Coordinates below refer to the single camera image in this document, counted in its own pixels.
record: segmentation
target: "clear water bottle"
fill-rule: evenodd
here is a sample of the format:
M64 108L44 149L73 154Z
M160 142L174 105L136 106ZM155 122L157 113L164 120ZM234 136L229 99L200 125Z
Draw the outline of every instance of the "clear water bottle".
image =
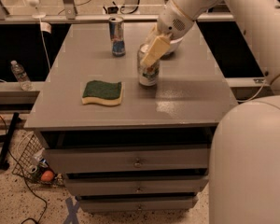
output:
M24 67L17 63L17 61L11 61L11 71L13 75L15 75L15 78L19 81L21 88L24 91L30 91L33 88L30 78L28 78Z

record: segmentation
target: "gray tabletop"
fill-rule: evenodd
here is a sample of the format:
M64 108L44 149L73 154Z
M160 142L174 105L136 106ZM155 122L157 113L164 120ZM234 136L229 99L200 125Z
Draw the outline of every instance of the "gray tabletop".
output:
M124 24L126 55L114 57L107 23L74 24L26 121L26 129L90 130L216 125L235 98L195 25L161 60L158 85L138 83L137 51L153 23ZM123 84L118 106L83 105L91 80Z

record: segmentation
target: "mesh basket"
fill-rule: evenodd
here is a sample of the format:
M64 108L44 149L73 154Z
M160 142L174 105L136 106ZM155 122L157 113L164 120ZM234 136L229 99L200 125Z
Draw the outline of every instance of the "mesh basket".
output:
M53 186L63 186L63 179L61 175L56 175L51 182L43 182L40 181L40 170L36 170L35 173L32 174L31 167L34 166L32 162L33 155L42 148L38 138L33 135L29 140L27 146L22 152L12 174L19 175L31 183L39 183L44 185L53 185Z

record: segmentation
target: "green sponge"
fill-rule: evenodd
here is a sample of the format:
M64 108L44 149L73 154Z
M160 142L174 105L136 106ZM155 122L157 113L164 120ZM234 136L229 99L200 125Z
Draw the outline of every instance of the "green sponge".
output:
M122 99L122 85L118 83L108 83L101 80L93 80L87 83L82 103L95 103L100 105L119 105Z

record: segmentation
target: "floor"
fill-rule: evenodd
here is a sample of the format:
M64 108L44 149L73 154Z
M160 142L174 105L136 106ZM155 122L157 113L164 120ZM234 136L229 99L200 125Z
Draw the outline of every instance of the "floor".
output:
M2 0L8 10L13 15L27 15L35 12L34 8L25 5L24 0ZM88 0L77 0L77 3L83 3ZM80 14L96 14L102 11L102 5L112 5L112 1L122 4L122 0L92 0L85 6L77 7ZM56 15L63 10L62 0L41 0L40 9L50 15ZM140 9L142 13L157 13L163 4L163 0L141 0L141 7L150 7L150 9ZM1 111L2 118L6 120L7 125L10 122L10 113ZM0 134L5 133L5 126L0 119ZM26 132L18 127L14 133L10 152L18 160L30 142L32 133ZM13 170L16 162L7 155L7 161L10 167L6 171L0 171L0 224L22 223L27 218L39 220L40 223L92 223L92 224L115 224L115 223L151 223L151 224L206 224L208 223L208 186L198 194L199 201L194 208L187 211L149 211L149 212L131 212L131 213L108 213L108 214L88 214L78 208L75 197L71 196L66 188L62 186L44 186L31 184L30 189L43 200L36 198L27 188L22 177L14 175Z

